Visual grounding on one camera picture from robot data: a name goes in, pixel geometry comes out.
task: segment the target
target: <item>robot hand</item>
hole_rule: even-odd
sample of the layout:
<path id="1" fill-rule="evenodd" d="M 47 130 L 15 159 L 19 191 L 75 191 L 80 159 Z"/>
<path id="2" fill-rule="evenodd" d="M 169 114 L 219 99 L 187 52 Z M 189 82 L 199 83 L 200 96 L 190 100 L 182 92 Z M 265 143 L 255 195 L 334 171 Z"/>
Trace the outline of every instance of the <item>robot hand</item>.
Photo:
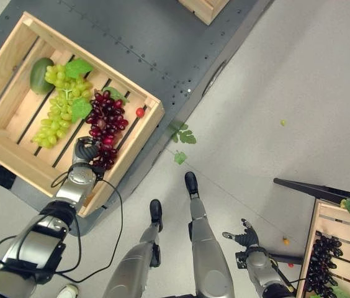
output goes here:
<path id="1" fill-rule="evenodd" d="M 259 246 L 259 238 L 252 225 L 241 219 L 244 234 L 234 235 L 223 232 L 223 237 L 236 241 L 246 250 L 236 253 L 239 269 L 247 269 L 249 278 L 255 286 L 256 292 L 262 298 L 295 297 L 285 286 L 279 273 L 273 268 L 267 251 Z"/>
<path id="2" fill-rule="evenodd" d="M 241 235 L 234 235 L 229 232 L 223 232 L 222 236 L 224 236 L 227 239 L 232 239 L 236 241 L 238 244 L 245 246 L 249 248 L 250 246 L 259 246 L 259 238 L 258 235 L 256 234 L 254 228 L 252 225 L 245 219 L 241 219 L 241 222 L 243 223 L 244 227 L 244 234 Z"/>

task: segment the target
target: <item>gray floor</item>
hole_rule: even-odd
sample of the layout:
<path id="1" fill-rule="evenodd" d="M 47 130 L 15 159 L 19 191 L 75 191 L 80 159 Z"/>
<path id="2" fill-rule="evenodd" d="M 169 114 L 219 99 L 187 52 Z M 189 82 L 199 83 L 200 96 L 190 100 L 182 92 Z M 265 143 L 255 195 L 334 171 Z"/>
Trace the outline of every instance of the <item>gray floor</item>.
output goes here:
<path id="1" fill-rule="evenodd" d="M 0 1 L 4 7 L 7 1 Z M 276 186 L 274 177 L 350 190 L 350 1 L 276 1 L 187 121 L 196 145 L 170 143 L 125 202 L 125 228 L 116 265 L 148 224 L 148 203 L 163 203 L 162 265 L 150 271 L 144 297 L 194 292 L 190 220 L 183 175 L 195 171 L 212 228 L 228 260 L 237 297 L 256 297 L 236 268 L 234 242 L 251 221 L 261 244 L 303 254 L 312 198 Z M 184 151 L 186 162 L 173 161 Z M 0 188 L 0 239 L 17 233 L 35 212 Z M 119 210 L 83 237 L 83 277 L 107 262 L 119 229 Z M 285 246 L 282 237 L 290 239 Z M 76 259 L 76 241 L 62 268 Z M 300 267 L 283 266 L 290 279 Z M 113 268 L 82 283 L 81 297 L 100 297 Z M 66 281 L 54 278 L 34 297 L 54 297 Z"/>

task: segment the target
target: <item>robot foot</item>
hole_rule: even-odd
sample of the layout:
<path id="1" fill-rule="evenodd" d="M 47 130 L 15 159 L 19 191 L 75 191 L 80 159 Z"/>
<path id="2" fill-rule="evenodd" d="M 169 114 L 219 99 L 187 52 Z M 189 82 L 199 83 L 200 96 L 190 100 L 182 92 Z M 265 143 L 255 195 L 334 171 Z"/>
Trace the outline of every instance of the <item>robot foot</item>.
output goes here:
<path id="1" fill-rule="evenodd" d="M 160 201 L 157 199 L 154 199 L 150 202 L 150 216 L 152 223 L 158 222 L 158 231 L 161 232 L 161 230 L 163 229 L 163 210 L 161 208 Z"/>

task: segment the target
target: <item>artificial leaf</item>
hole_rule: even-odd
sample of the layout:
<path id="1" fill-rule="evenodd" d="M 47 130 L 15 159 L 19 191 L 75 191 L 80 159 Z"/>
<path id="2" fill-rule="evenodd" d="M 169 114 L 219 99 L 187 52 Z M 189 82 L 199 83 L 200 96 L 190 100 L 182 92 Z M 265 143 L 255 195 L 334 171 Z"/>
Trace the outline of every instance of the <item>artificial leaf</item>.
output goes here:
<path id="1" fill-rule="evenodd" d="M 130 102 L 123 94 L 119 93 L 117 89 L 115 89 L 113 87 L 105 87 L 102 89 L 102 91 L 106 91 L 106 90 L 108 90 L 108 92 L 110 92 L 110 97 L 112 99 L 114 99 L 115 101 L 118 99 L 121 99 L 123 102 L 123 105 Z"/>
<path id="2" fill-rule="evenodd" d="M 178 132 L 179 139 L 182 143 L 188 143 L 188 144 L 196 144 L 197 140 L 192 134 L 191 130 L 186 130 L 185 132 Z"/>
<path id="3" fill-rule="evenodd" d="M 346 202 L 344 204 L 344 208 L 347 209 L 350 213 L 350 199 L 346 199 Z"/>
<path id="4" fill-rule="evenodd" d="M 350 298 L 350 295 L 344 292 L 340 287 L 332 286 L 332 289 L 334 290 L 334 294 L 336 295 L 336 298 Z"/>
<path id="5" fill-rule="evenodd" d="M 175 143 L 177 143 L 177 135 L 176 135 L 176 133 L 173 133 L 173 135 L 171 136 L 171 139 L 172 139 Z"/>
<path id="6" fill-rule="evenodd" d="M 176 152 L 175 153 L 175 156 L 174 156 L 174 161 L 177 163 L 177 164 L 179 164 L 179 165 L 181 165 L 181 164 L 183 164 L 183 162 L 186 160 L 186 158 L 187 158 L 187 156 L 186 156 L 186 154 L 184 153 L 184 152 Z"/>
<path id="7" fill-rule="evenodd" d="M 92 110 L 92 105 L 83 97 L 76 98 L 71 106 L 71 121 L 74 123 L 78 119 L 84 119 Z"/>
<path id="8" fill-rule="evenodd" d="M 92 69 L 92 66 L 86 60 L 81 58 L 71 60 L 65 65 L 66 75 L 73 79 L 78 78 L 80 75 L 83 75 Z"/>

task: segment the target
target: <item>red grape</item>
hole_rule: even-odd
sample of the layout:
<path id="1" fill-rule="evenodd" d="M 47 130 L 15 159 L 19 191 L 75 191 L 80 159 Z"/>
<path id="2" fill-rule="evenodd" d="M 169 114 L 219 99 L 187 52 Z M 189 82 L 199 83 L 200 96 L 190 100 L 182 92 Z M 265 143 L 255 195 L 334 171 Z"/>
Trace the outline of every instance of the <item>red grape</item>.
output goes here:
<path id="1" fill-rule="evenodd" d="M 109 92 L 108 90 L 106 90 L 106 91 L 103 92 L 103 98 L 104 98 L 104 99 L 108 99 L 109 96 L 110 96 L 110 92 Z"/>
<path id="2" fill-rule="evenodd" d="M 123 105 L 123 102 L 122 102 L 121 99 L 119 99 L 119 100 L 117 100 L 117 101 L 114 102 L 114 106 L 115 106 L 115 107 L 121 107 L 122 105 Z"/>

